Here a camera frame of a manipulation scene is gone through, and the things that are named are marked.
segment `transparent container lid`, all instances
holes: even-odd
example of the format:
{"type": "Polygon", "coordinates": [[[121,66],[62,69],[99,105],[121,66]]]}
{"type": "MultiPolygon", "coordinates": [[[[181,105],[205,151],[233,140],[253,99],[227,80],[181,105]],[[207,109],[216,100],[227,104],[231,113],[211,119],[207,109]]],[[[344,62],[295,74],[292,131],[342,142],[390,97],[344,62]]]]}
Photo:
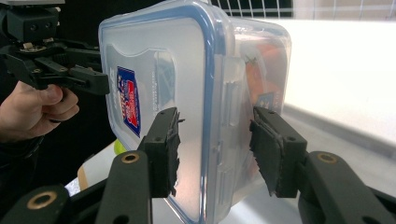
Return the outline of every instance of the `transparent container lid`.
{"type": "MultiPolygon", "coordinates": [[[[268,60],[254,46],[277,43],[279,60],[285,61],[278,65],[286,65],[276,83],[281,110],[290,54],[285,32],[265,22],[231,21],[221,9],[199,1],[165,1],[101,23],[108,116],[122,144],[137,149],[156,114],[166,108],[176,106],[185,119],[179,124],[177,194],[167,199],[184,222],[217,223],[233,203],[262,185],[248,147],[257,102],[250,96],[246,56],[257,54],[260,63],[253,65],[261,69],[254,78],[265,86],[268,60]],[[263,33],[266,26],[272,30],[263,33]],[[245,35],[256,35],[259,42],[238,39],[235,27],[253,27],[245,35]]],[[[269,92],[264,89],[254,92],[269,92]]]]}

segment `container label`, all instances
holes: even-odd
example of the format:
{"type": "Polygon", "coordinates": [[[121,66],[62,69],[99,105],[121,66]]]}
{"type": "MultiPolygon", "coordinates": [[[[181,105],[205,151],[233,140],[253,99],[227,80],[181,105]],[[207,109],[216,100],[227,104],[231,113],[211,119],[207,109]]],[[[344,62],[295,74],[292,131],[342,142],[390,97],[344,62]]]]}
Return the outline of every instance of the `container label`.
{"type": "Polygon", "coordinates": [[[118,67],[117,78],[123,121],[140,137],[140,105],[134,71],[118,67]]]}

